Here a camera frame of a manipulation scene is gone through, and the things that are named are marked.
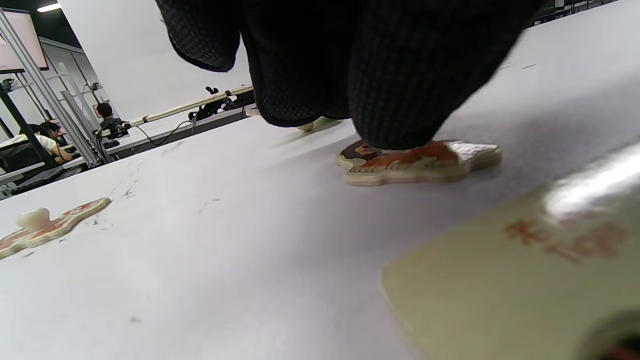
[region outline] black cable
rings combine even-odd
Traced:
[[[153,145],[155,145],[155,146],[160,146],[160,145],[164,144],[164,142],[165,142],[165,141],[167,141],[167,140],[171,137],[171,135],[173,135],[173,133],[174,133],[174,132],[176,132],[176,130],[178,130],[178,129],[180,128],[180,126],[182,126],[183,124],[186,124],[186,123],[188,123],[188,122],[191,122],[191,121],[190,121],[190,120],[185,120],[185,121],[181,122],[180,124],[178,124],[178,126],[176,126],[176,127],[175,127],[175,129],[173,129],[173,130],[171,131],[171,133],[169,133],[169,135],[167,135],[167,136],[166,136],[166,138],[164,138],[160,143],[154,143],[154,141],[153,141],[153,140],[151,140],[151,138],[149,137],[149,135],[147,135],[147,133],[146,133],[144,130],[142,130],[142,128],[141,128],[140,126],[136,126],[136,127],[137,127],[140,131],[142,131],[142,133],[147,137],[147,139],[149,139],[149,142],[150,142],[151,144],[153,144]]]

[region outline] desk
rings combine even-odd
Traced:
[[[304,136],[252,117],[3,200],[3,234],[40,206],[113,203],[0,261],[0,354],[421,359],[382,269],[640,136],[638,11],[621,0],[527,31],[438,133],[503,147],[501,170],[462,182],[353,188],[334,163],[357,139],[348,121]]]
[[[233,122],[236,122],[243,118],[243,110],[242,108],[233,109],[224,111],[223,113],[219,113],[208,117],[203,120],[199,120],[196,122],[195,127],[193,127],[193,123],[186,123],[180,126],[178,130],[176,130],[171,138],[164,145],[175,142],[177,140],[181,140],[191,136],[191,131],[193,130],[193,134],[200,134],[208,130],[215,129],[220,126],[228,125]],[[184,121],[181,120],[177,122],[177,119],[174,118],[169,120],[158,120],[157,126],[152,129],[145,129],[151,140],[157,142],[158,140],[168,136],[175,128]],[[149,139],[137,128],[132,128],[129,130],[129,136],[125,136],[123,138],[117,138],[120,145],[114,146],[112,148],[107,149],[107,153],[112,156],[117,156],[117,158],[127,158],[129,156],[135,155],[139,152],[147,151],[156,147],[154,144],[149,142]],[[65,163],[63,165],[64,168],[72,168],[78,165],[84,164],[84,158],[77,158]]]
[[[45,165],[45,163],[37,163],[37,164],[33,164],[30,165],[26,168],[22,168],[20,170],[16,170],[16,171],[12,171],[12,172],[8,172],[6,174],[2,174],[0,175],[0,185],[4,185],[7,183],[11,183],[14,182],[16,180],[22,179],[22,175],[27,172],[27,171],[31,171],[31,170],[35,170],[39,167],[43,167]]]

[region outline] red chinese characters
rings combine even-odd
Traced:
[[[548,230],[530,220],[507,225],[504,234],[526,247],[538,246],[544,253],[574,264],[592,258],[615,258],[620,253],[618,245],[628,238],[626,230],[611,222],[599,224],[566,242],[555,241]]]

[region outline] black hair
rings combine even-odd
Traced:
[[[96,110],[98,110],[98,113],[102,115],[102,118],[110,117],[113,115],[113,110],[111,109],[111,105],[109,105],[106,102],[101,102],[100,104],[98,104],[98,106],[96,107]]]
[[[49,131],[58,131],[60,130],[60,125],[55,124],[53,122],[49,122],[49,121],[45,121],[42,124],[40,124],[41,127],[43,127],[44,129],[47,129]]]
[[[49,135],[47,133],[47,130],[45,128],[43,128],[42,126],[36,125],[36,124],[27,124],[30,128],[31,131],[33,131],[33,133],[40,133],[41,135],[45,136],[45,135]],[[20,129],[20,133],[19,134],[24,134],[24,131],[22,129]]]

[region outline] computer screen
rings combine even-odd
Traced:
[[[31,14],[22,10],[3,9],[3,11],[7,19],[9,19],[9,23],[11,23],[15,29],[15,32],[18,33],[27,51],[36,62],[36,65],[38,65],[40,70],[49,70],[42,46],[40,45],[40,40],[36,34],[36,29],[33,27]],[[0,74],[23,71],[24,68],[18,56],[16,56],[11,46],[7,44],[4,35],[0,33]]]

